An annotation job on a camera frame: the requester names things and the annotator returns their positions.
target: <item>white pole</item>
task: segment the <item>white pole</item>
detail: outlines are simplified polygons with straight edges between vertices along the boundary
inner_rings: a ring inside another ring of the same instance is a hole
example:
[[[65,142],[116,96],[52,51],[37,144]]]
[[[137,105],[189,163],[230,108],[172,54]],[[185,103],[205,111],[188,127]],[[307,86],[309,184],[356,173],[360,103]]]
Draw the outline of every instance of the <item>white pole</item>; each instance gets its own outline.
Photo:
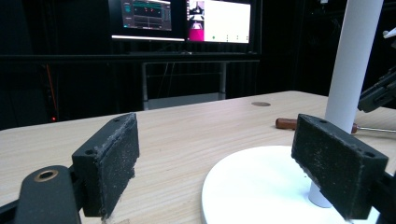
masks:
[[[350,133],[370,58],[383,0],[348,0],[332,73],[325,119]],[[332,205],[312,183],[309,200],[320,207]]]

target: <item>monitor screen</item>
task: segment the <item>monitor screen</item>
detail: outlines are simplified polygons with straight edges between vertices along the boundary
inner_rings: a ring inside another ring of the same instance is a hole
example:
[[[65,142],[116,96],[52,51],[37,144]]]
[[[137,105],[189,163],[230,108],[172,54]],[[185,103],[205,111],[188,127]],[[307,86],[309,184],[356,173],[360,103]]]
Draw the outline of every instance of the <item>monitor screen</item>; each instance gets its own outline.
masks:
[[[108,0],[113,39],[185,40],[181,0]]]
[[[193,42],[249,43],[249,3],[186,0],[187,40]]]

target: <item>screwdriver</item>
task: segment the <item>screwdriver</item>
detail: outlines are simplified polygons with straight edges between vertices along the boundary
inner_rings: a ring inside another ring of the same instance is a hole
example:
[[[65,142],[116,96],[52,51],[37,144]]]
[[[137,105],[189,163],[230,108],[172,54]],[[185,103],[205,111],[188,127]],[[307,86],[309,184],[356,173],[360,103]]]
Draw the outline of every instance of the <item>screwdriver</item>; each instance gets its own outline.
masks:
[[[297,119],[277,119],[275,122],[275,126],[278,129],[293,129],[293,130],[295,130],[297,127]],[[396,133],[396,130],[364,128],[364,127],[358,126],[358,124],[356,124],[356,123],[353,123],[351,133],[356,133],[358,130],[359,131],[381,132],[381,133]]]

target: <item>desk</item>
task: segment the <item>desk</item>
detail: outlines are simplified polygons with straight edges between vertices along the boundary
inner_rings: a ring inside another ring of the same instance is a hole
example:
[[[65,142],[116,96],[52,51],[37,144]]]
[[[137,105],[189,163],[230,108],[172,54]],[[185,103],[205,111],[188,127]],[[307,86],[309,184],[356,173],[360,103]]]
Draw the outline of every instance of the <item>desk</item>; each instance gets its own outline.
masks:
[[[110,223],[201,223],[202,186],[218,161],[251,147],[291,146],[294,131],[276,129],[275,120],[299,113],[324,118],[326,103],[324,96],[284,91],[137,112],[141,156],[136,177]],[[362,127],[396,129],[395,116],[395,110],[378,108],[359,111],[355,121]],[[16,200],[22,180],[33,171],[70,166],[72,153],[114,117],[0,132],[0,204]],[[389,156],[387,172],[394,173],[396,135],[359,131],[355,136]],[[101,223],[100,218],[81,218]]]

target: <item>white platform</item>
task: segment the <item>white platform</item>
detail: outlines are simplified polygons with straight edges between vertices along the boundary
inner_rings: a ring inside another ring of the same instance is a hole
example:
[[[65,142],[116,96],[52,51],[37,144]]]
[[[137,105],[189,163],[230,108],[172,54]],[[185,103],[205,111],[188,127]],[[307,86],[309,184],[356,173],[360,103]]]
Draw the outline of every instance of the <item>white platform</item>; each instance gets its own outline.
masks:
[[[344,221],[332,208],[308,199],[311,179],[291,157],[291,147],[254,147],[218,162],[202,192],[203,221],[223,223],[375,223]]]

